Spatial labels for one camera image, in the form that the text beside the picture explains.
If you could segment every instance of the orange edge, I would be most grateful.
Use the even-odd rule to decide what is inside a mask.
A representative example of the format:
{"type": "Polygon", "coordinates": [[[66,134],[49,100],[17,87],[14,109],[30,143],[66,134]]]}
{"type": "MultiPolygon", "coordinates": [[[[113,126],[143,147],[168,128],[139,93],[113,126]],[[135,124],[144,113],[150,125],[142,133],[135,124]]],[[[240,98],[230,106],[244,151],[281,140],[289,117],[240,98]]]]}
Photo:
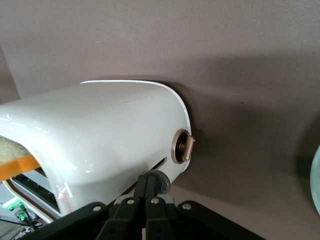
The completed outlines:
{"type": "Polygon", "coordinates": [[[24,156],[13,159],[0,165],[0,181],[7,180],[24,172],[40,168],[39,163],[33,156],[24,156]]]}

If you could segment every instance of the glossy white shell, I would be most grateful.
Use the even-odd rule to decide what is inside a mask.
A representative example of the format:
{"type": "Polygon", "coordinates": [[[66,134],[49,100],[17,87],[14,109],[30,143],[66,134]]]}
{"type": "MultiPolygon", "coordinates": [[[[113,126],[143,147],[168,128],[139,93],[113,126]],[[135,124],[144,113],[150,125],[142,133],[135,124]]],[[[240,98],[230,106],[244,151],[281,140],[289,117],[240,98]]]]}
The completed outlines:
{"type": "Polygon", "coordinates": [[[317,149],[311,165],[310,188],[314,205],[320,214],[320,147],[317,149]]]}
{"type": "Polygon", "coordinates": [[[175,133],[191,134],[187,109],[156,82],[97,80],[0,105],[0,135],[20,143],[49,178],[63,215],[109,204],[159,161],[172,182],[175,133]]]}

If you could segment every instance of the gray wall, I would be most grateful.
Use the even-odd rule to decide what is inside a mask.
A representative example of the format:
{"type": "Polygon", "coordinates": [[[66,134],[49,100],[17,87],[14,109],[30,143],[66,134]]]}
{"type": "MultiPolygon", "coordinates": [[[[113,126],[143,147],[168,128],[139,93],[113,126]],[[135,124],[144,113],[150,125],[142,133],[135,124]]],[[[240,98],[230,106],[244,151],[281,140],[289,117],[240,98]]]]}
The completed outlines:
{"type": "Polygon", "coordinates": [[[18,90],[0,45],[0,104],[19,99],[18,90]]]}
{"type": "Polygon", "coordinates": [[[2,0],[2,74],[21,98],[93,79],[171,86],[196,137],[176,201],[268,239],[318,239],[319,11],[312,0],[2,0]]]}

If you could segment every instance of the black mount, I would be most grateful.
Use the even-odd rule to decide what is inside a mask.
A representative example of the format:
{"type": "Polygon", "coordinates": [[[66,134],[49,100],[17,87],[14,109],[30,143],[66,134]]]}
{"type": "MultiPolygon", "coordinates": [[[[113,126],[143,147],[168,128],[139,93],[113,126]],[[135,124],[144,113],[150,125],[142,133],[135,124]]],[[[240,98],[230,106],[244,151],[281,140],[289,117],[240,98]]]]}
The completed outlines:
{"type": "Polygon", "coordinates": [[[159,188],[164,173],[158,172],[140,175],[134,194],[120,196],[113,207],[90,203],[23,240],[141,240],[143,228],[147,240],[263,239],[195,201],[175,206],[159,188]]]}

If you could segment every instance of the white casing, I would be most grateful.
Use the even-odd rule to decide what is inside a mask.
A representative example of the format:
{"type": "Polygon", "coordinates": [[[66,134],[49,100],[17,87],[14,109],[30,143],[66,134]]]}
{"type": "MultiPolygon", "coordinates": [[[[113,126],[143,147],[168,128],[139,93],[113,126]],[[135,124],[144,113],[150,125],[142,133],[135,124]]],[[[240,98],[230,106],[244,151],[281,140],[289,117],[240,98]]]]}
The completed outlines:
{"type": "Polygon", "coordinates": [[[315,208],[320,215],[320,146],[314,155],[311,165],[310,188],[315,208]]]}
{"type": "Polygon", "coordinates": [[[191,134],[187,109],[168,86],[96,80],[0,105],[0,135],[39,162],[62,215],[92,202],[111,203],[159,161],[172,182],[172,140],[191,134]]]}

